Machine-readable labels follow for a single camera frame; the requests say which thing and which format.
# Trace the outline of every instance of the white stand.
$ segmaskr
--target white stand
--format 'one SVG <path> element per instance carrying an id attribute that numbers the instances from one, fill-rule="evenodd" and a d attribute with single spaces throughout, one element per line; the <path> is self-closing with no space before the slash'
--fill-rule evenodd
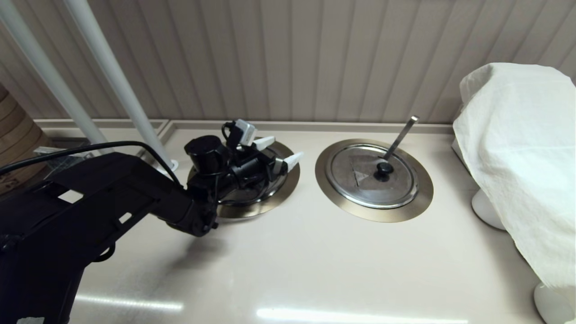
<path id="1" fill-rule="evenodd" d="M 576 316 L 568 300 L 542 282 L 534 288 L 534 304 L 546 324 L 564 324 Z"/>
<path id="2" fill-rule="evenodd" d="M 472 209 L 476 215 L 478 215 L 478 218 L 486 224 L 503 231 L 506 230 L 484 190 L 478 190 L 474 197 L 472 197 Z"/>

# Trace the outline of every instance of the pot lid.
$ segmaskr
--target pot lid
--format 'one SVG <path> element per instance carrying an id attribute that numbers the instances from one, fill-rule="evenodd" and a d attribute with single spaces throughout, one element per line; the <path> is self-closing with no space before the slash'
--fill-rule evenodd
<path id="1" fill-rule="evenodd" d="M 393 209 L 414 200 L 418 176 L 402 157 L 388 160 L 394 171 L 381 176 L 377 164 L 384 161 L 387 148 L 372 144 L 352 144 L 327 159 L 325 173 L 332 187 L 346 199 L 368 208 Z"/>

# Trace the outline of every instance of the gold metal ring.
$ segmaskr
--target gold metal ring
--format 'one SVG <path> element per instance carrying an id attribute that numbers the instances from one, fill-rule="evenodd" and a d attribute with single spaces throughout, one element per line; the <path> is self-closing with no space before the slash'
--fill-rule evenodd
<path id="1" fill-rule="evenodd" d="M 270 149 L 280 153 L 283 157 L 288 157 L 294 154 L 286 145 L 280 142 L 274 142 L 269 146 Z M 194 168 L 190 170 L 188 178 L 190 179 L 196 171 Z M 286 176 L 284 184 L 276 193 L 265 200 L 256 202 L 248 206 L 226 206 L 220 205 L 218 207 L 218 217 L 221 218 L 250 218 L 272 210 L 274 207 L 279 206 L 288 196 L 294 191 L 298 180 L 300 179 L 300 164 L 297 164 L 290 173 Z"/>
<path id="2" fill-rule="evenodd" d="M 328 181 L 325 171 L 326 163 L 334 152 L 338 152 L 348 146 L 358 144 L 377 145 L 384 149 L 390 147 L 390 145 L 387 143 L 374 140 L 345 140 L 334 143 L 327 147 L 324 151 L 322 151 L 318 157 L 318 160 L 316 160 L 315 171 L 318 185 L 324 194 L 333 203 L 335 203 L 336 206 L 351 213 L 354 216 L 371 221 L 378 221 L 381 223 L 396 223 L 407 221 L 422 214 L 428 208 L 428 206 L 430 206 L 430 203 L 432 202 L 432 196 L 434 195 L 434 186 L 432 184 L 432 179 L 430 179 L 430 175 L 428 172 L 426 172 L 420 162 L 418 162 L 415 158 L 401 149 L 396 149 L 394 153 L 408 162 L 418 176 L 418 193 L 416 194 L 414 200 L 404 206 L 394 209 L 375 209 L 358 205 L 340 195 Z"/>

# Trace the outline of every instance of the wooden container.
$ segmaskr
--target wooden container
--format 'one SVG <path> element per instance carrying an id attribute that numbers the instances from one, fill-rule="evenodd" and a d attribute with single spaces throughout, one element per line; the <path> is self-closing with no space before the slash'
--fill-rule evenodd
<path id="1" fill-rule="evenodd" d="M 50 145 L 50 139 L 12 95 L 0 91 L 0 100 L 0 166 L 34 157 L 33 151 L 38 146 Z M 1 175 L 0 194 L 28 181 L 44 166 L 44 163 L 37 163 Z"/>

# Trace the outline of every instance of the corrugated wall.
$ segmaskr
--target corrugated wall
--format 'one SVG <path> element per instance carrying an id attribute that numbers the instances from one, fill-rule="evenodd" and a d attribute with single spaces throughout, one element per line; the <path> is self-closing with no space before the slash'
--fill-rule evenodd
<path id="1" fill-rule="evenodd" d="M 87 112 L 125 118 L 62 0 L 13 0 Z M 489 62 L 576 78 L 575 0 L 94 0 L 150 118 L 448 123 Z M 67 118 L 0 28 L 0 82 Z"/>

